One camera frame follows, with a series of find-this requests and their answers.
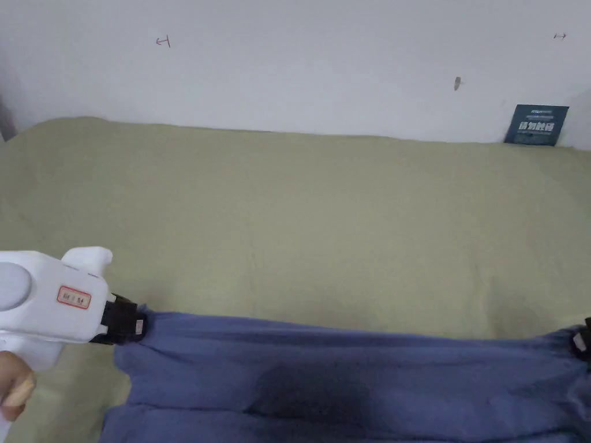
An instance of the black clamp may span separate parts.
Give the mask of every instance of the black clamp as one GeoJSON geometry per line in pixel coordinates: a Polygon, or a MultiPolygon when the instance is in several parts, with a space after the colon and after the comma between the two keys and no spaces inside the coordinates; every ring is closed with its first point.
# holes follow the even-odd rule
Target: black clamp
{"type": "Polygon", "coordinates": [[[591,317],[585,319],[586,327],[581,328],[573,338],[571,346],[580,360],[591,361],[591,317]]]}
{"type": "Polygon", "coordinates": [[[113,294],[115,301],[107,301],[100,324],[107,326],[106,334],[99,334],[91,343],[125,344],[142,340],[148,329],[148,317],[138,312],[136,303],[113,294]]]}

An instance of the green sheet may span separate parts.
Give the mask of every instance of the green sheet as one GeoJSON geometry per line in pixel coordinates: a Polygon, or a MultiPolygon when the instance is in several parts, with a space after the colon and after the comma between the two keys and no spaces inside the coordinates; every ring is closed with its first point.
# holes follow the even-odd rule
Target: green sheet
{"type": "MultiPolygon", "coordinates": [[[[108,247],[154,310],[526,337],[591,314],[591,153],[60,119],[0,147],[0,240],[108,247]]],[[[110,356],[68,347],[12,441],[95,440],[110,356]]]]}

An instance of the finger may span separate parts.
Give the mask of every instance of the finger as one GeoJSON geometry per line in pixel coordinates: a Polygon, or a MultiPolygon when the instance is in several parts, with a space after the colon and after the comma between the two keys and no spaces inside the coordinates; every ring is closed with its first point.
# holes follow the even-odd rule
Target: finger
{"type": "Polygon", "coordinates": [[[4,418],[10,422],[15,421],[20,414],[22,414],[22,412],[25,410],[25,405],[21,405],[21,406],[6,406],[6,405],[2,405],[0,406],[0,411],[2,412],[2,415],[4,416],[4,418]]]}
{"type": "Polygon", "coordinates": [[[29,373],[27,378],[20,382],[20,384],[14,383],[13,387],[5,395],[2,401],[2,406],[22,406],[31,397],[33,390],[37,385],[35,376],[33,373],[29,373]]]}
{"type": "Polygon", "coordinates": [[[0,351],[0,396],[20,385],[31,373],[33,371],[23,359],[12,352],[0,351]]]}

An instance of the red mark on wall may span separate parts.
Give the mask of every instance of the red mark on wall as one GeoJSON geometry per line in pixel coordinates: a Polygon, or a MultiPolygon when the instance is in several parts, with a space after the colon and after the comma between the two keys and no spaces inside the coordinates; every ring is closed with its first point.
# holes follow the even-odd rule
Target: red mark on wall
{"type": "Polygon", "coordinates": [[[168,43],[168,47],[170,48],[170,40],[168,39],[168,34],[166,34],[166,40],[160,40],[159,38],[156,39],[156,44],[162,46],[162,43],[168,43]]]}

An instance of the blue fabric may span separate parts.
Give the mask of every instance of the blue fabric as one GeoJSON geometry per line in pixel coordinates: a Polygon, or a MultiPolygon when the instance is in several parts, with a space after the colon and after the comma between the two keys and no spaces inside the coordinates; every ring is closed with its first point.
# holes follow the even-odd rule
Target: blue fabric
{"type": "Polygon", "coordinates": [[[332,330],[149,313],[103,443],[591,441],[572,330],[530,340],[332,330]]]}

